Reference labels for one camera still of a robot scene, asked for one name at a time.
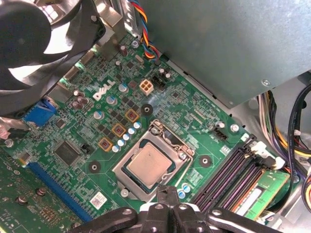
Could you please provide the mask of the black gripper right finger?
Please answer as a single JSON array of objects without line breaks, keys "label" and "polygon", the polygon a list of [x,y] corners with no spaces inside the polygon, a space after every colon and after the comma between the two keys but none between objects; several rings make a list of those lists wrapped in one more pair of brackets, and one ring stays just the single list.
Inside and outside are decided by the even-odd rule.
[{"label": "black gripper right finger", "polygon": [[170,208],[169,226],[178,233],[309,233],[310,230],[279,226],[276,229],[260,224],[223,208],[212,209],[207,216],[196,211],[196,206],[181,203],[177,189],[167,187],[167,203]]}]

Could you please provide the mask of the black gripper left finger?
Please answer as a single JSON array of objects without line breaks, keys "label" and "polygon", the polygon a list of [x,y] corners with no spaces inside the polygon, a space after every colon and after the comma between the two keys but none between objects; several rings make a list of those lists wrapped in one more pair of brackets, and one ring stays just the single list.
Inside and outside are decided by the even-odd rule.
[{"label": "black gripper left finger", "polygon": [[70,230],[71,233],[167,233],[173,186],[162,185],[157,190],[157,202],[147,203],[137,212],[120,207]]}]

